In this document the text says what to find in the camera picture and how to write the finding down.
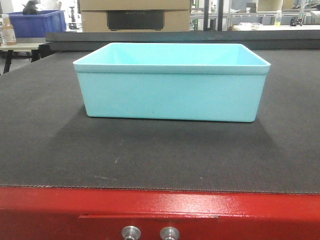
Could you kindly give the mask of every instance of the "white wall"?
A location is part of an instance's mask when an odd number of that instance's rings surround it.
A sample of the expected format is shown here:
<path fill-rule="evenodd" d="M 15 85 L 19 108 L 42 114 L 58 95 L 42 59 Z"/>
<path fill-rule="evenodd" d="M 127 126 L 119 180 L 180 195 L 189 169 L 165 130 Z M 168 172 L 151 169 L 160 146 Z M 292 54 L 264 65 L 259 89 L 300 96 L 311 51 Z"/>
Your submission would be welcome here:
<path fill-rule="evenodd" d="M 0 0 L 2 11 L 4 14 L 12 13 L 14 12 L 14 8 L 12 6 L 11 0 Z"/>
<path fill-rule="evenodd" d="M 12 0 L 12 6 L 14 12 L 22 12 L 24 9 L 23 4 L 27 4 L 28 0 Z"/>

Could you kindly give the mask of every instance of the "metal bolt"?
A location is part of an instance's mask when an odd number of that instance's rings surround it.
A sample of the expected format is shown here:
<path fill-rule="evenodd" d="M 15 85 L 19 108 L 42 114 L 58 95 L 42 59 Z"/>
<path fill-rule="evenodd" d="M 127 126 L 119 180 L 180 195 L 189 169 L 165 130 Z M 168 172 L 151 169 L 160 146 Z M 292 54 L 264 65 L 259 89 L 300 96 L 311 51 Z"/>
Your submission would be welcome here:
<path fill-rule="evenodd" d="M 178 240 L 180 233 L 178 229 L 169 226 L 161 230 L 160 237 L 162 240 Z"/>
<path fill-rule="evenodd" d="M 124 227 L 121 234 L 124 240 L 138 240 L 141 237 L 139 228 L 135 226 Z"/>

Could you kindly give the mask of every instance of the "red metal frame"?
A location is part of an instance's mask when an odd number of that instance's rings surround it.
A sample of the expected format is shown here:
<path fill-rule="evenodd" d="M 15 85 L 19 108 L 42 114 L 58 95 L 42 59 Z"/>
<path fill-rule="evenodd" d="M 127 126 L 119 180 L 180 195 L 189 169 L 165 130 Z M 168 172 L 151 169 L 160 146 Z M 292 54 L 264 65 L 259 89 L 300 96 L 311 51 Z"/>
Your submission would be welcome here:
<path fill-rule="evenodd" d="M 319 240 L 320 195 L 0 187 L 1 240 Z"/>

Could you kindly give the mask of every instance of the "plastic bin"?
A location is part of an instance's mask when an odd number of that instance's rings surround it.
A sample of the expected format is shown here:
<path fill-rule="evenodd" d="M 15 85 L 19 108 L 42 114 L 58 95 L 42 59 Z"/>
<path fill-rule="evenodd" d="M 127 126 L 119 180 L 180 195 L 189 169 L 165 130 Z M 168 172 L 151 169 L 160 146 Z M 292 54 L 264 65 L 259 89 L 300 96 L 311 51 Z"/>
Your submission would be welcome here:
<path fill-rule="evenodd" d="M 74 63 L 87 115 L 253 122 L 270 63 L 241 44 L 111 43 Z"/>
<path fill-rule="evenodd" d="M 22 11 L 9 13 L 16 38 L 44 38 L 46 33 L 67 29 L 64 11 L 44 10 L 37 15 L 23 15 Z"/>

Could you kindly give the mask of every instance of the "bottle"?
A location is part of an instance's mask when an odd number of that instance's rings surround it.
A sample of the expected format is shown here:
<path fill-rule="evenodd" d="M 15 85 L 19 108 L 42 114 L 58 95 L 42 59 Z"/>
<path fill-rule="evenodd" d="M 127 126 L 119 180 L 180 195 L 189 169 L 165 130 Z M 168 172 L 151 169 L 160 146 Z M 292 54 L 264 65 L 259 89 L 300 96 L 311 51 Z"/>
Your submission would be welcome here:
<path fill-rule="evenodd" d="M 3 44 L 16 45 L 17 40 L 15 35 L 15 30 L 14 30 L 14 26 L 12 26 L 10 22 L 9 15 L 2 14 L 2 19 L 3 19 L 3 25 L 1 30 L 1 38 L 2 38 Z"/>
<path fill-rule="evenodd" d="M 281 25 L 281 16 L 282 16 L 281 10 L 276 11 L 276 15 L 275 15 L 275 18 L 274 18 L 274 26 L 280 27 L 280 25 Z"/>
<path fill-rule="evenodd" d="M 2 27 L 4 25 L 4 20 L 2 19 L 2 15 L 0 14 L 0 33 L 2 33 Z M 0 34 L 0 46 L 3 44 L 2 34 Z"/>

